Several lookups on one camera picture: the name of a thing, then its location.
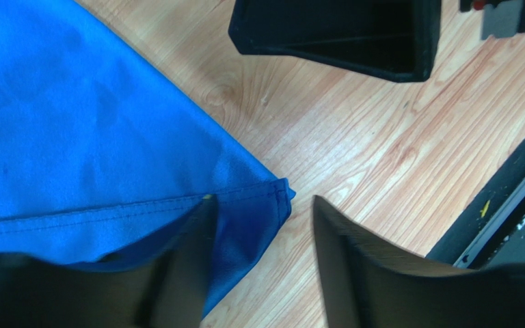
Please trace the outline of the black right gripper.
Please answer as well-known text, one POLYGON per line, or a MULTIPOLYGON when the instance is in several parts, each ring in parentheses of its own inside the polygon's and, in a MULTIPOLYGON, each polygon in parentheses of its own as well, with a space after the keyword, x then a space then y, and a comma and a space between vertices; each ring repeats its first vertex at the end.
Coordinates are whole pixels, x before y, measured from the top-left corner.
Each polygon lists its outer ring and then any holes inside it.
POLYGON ((482 11, 481 39, 512 38, 525 33, 525 0, 460 0, 459 11, 482 11))

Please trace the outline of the blue cloth napkin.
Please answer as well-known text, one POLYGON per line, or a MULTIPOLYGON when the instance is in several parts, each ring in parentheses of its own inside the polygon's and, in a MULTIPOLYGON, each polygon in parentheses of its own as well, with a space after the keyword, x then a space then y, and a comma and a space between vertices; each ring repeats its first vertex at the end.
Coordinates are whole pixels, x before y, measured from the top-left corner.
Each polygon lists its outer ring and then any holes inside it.
POLYGON ((74 1, 0 1, 0 253, 149 262, 219 200, 206 311, 260 260, 295 192, 74 1))

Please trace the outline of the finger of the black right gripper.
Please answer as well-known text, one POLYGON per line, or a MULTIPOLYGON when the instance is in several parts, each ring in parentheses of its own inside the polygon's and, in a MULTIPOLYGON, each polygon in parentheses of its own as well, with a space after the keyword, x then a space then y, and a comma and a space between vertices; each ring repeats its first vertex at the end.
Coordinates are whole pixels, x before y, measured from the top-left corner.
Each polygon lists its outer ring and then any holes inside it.
POLYGON ((426 81, 441 1, 236 1, 228 34, 243 55, 307 59, 396 83, 426 81))

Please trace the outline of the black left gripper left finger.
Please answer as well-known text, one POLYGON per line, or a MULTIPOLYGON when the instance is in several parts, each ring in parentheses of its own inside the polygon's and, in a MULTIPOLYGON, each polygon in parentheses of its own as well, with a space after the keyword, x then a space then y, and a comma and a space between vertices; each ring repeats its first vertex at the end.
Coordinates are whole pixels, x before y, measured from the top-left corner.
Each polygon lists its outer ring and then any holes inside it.
POLYGON ((198 327, 217 218, 217 198, 207 195, 102 263, 0 253, 0 327, 198 327))

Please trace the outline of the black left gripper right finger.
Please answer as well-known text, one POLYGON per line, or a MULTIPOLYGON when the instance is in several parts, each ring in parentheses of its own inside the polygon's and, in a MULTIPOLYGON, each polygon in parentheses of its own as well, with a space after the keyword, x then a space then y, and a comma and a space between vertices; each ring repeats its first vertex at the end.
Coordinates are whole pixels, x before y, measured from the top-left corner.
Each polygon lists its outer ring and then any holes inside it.
POLYGON ((330 327, 525 327, 525 263, 460 269, 413 254, 312 205, 330 327))

